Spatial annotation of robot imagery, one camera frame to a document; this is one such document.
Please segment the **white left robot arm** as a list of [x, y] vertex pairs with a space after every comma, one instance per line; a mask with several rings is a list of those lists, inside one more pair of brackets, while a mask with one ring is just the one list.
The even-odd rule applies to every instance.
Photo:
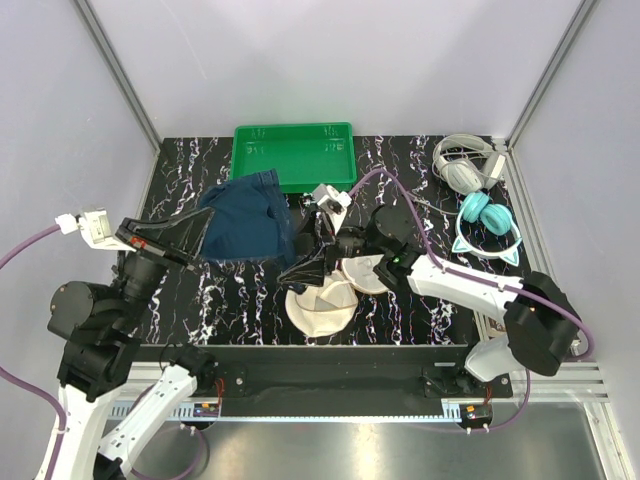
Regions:
[[183, 345], [120, 424], [103, 432], [141, 346], [133, 330], [166, 272], [195, 267], [213, 217], [205, 207], [160, 221], [126, 218], [116, 230], [103, 209], [56, 218], [62, 234], [79, 232], [90, 248], [117, 252], [118, 263], [111, 284], [70, 281], [51, 299], [47, 328], [65, 346], [57, 420], [38, 478], [125, 478], [169, 414], [215, 387], [214, 356]]

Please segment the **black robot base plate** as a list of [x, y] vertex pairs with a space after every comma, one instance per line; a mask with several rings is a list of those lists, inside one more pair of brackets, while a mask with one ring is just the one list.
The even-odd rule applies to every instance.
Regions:
[[206, 346], [225, 385], [225, 417], [426, 417], [444, 399], [507, 399], [463, 369], [462, 346]]

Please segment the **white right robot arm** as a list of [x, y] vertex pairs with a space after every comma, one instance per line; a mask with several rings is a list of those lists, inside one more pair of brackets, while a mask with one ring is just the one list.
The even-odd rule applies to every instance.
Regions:
[[303, 257], [278, 277], [291, 291], [288, 304], [338, 309], [356, 293], [409, 291], [500, 322], [505, 334], [478, 342], [454, 371], [466, 396], [513, 370], [557, 373], [582, 322], [548, 275], [500, 276], [456, 265], [417, 248], [411, 233], [408, 217], [389, 205], [376, 208], [364, 227], [339, 226], [332, 211], [315, 210], [297, 232]]

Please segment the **dark blue bra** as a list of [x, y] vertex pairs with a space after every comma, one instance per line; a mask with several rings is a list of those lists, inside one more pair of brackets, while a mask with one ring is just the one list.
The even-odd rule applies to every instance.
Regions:
[[293, 220], [274, 169], [213, 186], [198, 206], [214, 210], [200, 250], [204, 259], [295, 263]]

